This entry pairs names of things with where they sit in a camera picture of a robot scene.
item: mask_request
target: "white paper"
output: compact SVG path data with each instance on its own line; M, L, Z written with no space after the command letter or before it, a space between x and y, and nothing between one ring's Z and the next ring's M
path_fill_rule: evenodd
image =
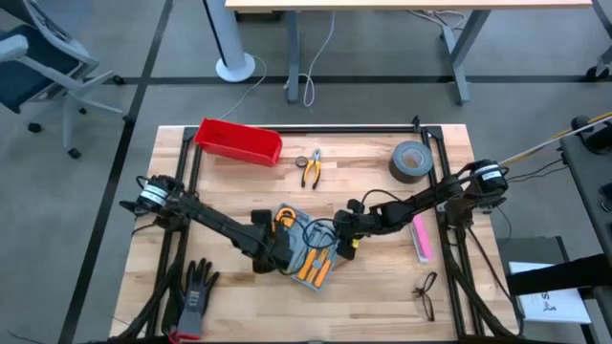
M551 267L551 264L510 262L510 273ZM520 295L525 320L590 324L591 317L577 289Z

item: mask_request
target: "red plastic bin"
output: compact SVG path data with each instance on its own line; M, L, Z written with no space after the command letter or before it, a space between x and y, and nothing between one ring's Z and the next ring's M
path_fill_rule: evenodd
M272 130L204 118L195 142L210 154L272 167L278 162L283 141Z

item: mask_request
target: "office chair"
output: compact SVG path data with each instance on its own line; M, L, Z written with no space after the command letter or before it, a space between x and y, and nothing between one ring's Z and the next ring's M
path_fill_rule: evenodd
M62 100L62 143L68 154L78 159L80 152L72 146L74 115L86 114L87 107L122 115L121 109L86 96L108 79L118 85L123 84L123 79L109 71L85 80L99 62L51 20L35 0L1 0L0 10L25 23L0 33L0 104L20 114L21 106L27 102ZM33 120L43 114L26 121L28 130L42 130Z

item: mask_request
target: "pink object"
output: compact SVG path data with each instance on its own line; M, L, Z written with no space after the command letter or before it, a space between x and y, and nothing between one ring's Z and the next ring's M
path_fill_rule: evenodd
M419 254L419 258L425 258L426 261L433 258L431 243L429 242L429 236L427 235L427 230L421 215L417 215L412 219L412 237L414 243L418 246L417 253Z

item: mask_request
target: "white motor label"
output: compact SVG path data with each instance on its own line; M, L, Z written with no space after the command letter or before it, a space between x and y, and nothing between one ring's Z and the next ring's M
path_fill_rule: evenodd
M141 196L155 202L156 204L165 206L165 196L167 196L167 194L167 192L161 190L159 187L147 184L144 187Z
M492 172L485 173L484 175L482 175L482 180L487 181L491 178L497 178L497 177L501 177L501 173L499 171L492 171Z

